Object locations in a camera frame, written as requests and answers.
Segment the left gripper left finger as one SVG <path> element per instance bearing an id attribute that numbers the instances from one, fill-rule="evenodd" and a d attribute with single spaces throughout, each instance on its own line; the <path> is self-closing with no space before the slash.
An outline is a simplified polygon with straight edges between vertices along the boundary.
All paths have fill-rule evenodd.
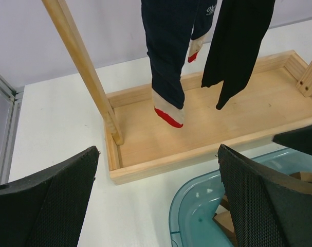
<path id="1" fill-rule="evenodd" d="M 0 185 L 0 246 L 77 246 L 98 160 L 92 146 Z"/>

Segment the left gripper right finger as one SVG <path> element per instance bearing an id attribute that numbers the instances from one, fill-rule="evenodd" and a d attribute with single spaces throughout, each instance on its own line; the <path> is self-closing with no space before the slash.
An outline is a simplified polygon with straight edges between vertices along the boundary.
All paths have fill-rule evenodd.
<path id="1" fill-rule="evenodd" d="M 312 246 L 312 183 L 226 145 L 218 162 L 238 246 Z"/>

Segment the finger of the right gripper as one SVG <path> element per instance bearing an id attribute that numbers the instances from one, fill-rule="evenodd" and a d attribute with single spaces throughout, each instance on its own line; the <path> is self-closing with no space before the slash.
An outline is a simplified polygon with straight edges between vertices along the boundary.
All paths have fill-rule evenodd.
<path id="1" fill-rule="evenodd" d="M 312 156 L 312 125 L 276 134 L 272 141 Z"/>

